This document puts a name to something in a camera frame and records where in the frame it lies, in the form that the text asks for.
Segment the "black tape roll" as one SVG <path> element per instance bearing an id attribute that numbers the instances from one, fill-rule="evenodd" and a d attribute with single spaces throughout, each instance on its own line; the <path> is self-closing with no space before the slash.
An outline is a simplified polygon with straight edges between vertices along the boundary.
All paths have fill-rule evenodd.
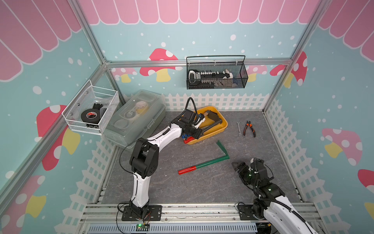
<path id="1" fill-rule="evenodd" d="M 97 109 L 87 109 L 81 113 L 81 120 L 89 124 L 98 124 L 101 120 L 100 111 Z"/>

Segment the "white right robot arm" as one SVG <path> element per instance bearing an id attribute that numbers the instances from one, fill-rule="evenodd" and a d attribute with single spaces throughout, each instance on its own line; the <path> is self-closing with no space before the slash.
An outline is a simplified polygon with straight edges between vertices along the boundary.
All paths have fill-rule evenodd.
<path id="1" fill-rule="evenodd" d="M 316 234 L 317 231 L 294 208 L 283 190 L 272 182 L 274 173 L 264 160 L 253 158 L 250 164 L 232 163 L 241 182 L 253 192 L 251 211 L 257 220 L 267 220 L 280 234 Z"/>

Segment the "white socket set holder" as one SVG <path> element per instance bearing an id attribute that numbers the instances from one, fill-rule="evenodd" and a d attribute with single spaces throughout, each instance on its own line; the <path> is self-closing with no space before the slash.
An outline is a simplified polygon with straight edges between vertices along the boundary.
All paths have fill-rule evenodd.
<path id="1" fill-rule="evenodd" d="M 224 86 L 232 82 L 233 74 L 227 69 L 221 73 L 218 71 L 190 70 L 188 73 L 188 83 L 191 85 L 215 85 Z"/>

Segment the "translucent green storage box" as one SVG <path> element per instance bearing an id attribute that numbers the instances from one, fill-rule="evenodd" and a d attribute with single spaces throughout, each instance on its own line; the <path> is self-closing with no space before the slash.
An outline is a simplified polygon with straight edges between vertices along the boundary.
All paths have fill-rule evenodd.
<path id="1" fill-rule="evenodd" d="M 134 141 L 150 137 L 165 115 L 166 105 L 161 95 L 140 90 L 113 114 L 104 136 L 131 152 Z"/>

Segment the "wooden handled small hoe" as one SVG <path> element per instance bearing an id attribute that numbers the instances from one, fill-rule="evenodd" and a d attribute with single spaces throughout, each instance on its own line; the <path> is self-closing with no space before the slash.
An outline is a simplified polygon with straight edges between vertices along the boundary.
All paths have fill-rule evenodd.
<path id="1" fill-rule="evenodd" d="M 204 116 L 205 116 L 205 120 L 204 122 L 200 125 L 201 128 L 204 128 L 204 127 L 207 127 L 207 126 L 210 126 L 212 125 L 214 122 L 215 122 L 215 116 L 213 114 L 210 113 L 210 111 L 206 111 L 204 113 Z"/>

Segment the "green handled small hoe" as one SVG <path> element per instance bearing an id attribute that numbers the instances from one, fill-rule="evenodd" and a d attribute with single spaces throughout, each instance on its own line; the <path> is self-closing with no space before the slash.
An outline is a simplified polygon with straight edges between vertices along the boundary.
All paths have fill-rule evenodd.
<path id="1" fill-rule="evenodd" d="M 221 161 L 229 160 L 229 154 L 228 154 L 226 148 L 223 146 L 223 144 L 219 140 L 216 142 L 216 144 L 219 146 L 221 151 L 225 154 L 224 156 L 213 159 L 213 160 L 210 160 L 210 161 L 207 161 L 207 162 L 204 162 L 204 163 L 201 163 L 201 164 L 198 164 L 198 165 L 195 165 L 195 166 L 192 166 L 192 167 L 189 167 L 189 168 L 182 169 L 182 170 L 178 171 L 178 174 L 183 175 L 183 174 L 195 171 L 197 169 L 219 163 Z"/>

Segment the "yellow plastic tray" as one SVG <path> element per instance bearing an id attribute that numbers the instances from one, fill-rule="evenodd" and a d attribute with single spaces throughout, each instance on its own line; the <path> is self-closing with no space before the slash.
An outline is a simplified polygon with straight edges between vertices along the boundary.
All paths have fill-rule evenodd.
<path id="1" fill-rule="evenodd" d="M 199 126 L 200 129 L 203 129 L 203 135 L 199 139 L 194 139 L 189 135 L 182 136 L 184 143 L 188 145 L 213 137 L 223 132 L 228 126 L 224 116 L 213 106 L 200 108 L 197 111 L 199 114 L 205 115 L 205 121 Z"/>

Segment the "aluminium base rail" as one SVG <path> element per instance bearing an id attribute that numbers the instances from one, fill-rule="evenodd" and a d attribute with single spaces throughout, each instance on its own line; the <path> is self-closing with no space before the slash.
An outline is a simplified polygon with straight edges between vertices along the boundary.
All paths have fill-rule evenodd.
<path id="1" fill-rule="evenodd" d="M 138 221 L 122 221 L 116 204 L 94 204 L 85 208 L 78 234 L 138 234 Z M 235 203 L 163 204 L 159 221 L 147 221 L 143 234 L 166 233 L 260 233 L 265 220 L 241 220 Z"/>

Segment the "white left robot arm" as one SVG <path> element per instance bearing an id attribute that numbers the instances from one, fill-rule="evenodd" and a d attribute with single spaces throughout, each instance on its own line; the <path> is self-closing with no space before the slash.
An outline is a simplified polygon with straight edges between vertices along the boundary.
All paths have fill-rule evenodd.
<path id="1" fill-rule="evenodd" d="M 160 151 L 182 135 L 198 139 L 203 132 L 200 125 L 206 116 L 186 109 L 161 132 L 137 140 L 130 157 L 134 187 L 129 207 L 139 218 L 144 219 L 148 214 L 150 180 L 157 170 Z"/>

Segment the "orange black pliers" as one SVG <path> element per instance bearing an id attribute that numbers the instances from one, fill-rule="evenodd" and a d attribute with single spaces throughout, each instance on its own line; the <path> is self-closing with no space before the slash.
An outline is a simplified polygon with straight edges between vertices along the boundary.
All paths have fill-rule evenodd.
<path id="1" fill-rule="evenodd" d="M 256 137 L 256 131 L 255 131 L 253 125 L 251 124 L 251 121 L 246 122 L 244 130 L 243 130 L 243 135 L 244 136 L 246 135 L 246 132 L 247 132 L 248 128 L 252 131 L 253 137 Z"/>

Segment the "clear acrylic wall bin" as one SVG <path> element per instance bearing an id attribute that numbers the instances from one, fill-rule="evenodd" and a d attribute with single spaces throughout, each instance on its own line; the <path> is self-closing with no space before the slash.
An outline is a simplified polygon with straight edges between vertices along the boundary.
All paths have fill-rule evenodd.
<path id="1" fill-rule="evenodd" d="M 116 90 L 93 86 L 91 81 L 87 81 L 67 105 L 62 116 L 71 131 L 101 136 L 118 105 L 119 94 Z M 81 120 L 81 113 L 87 109 L 100 111 L 101 120 L 98 124 Z"/>

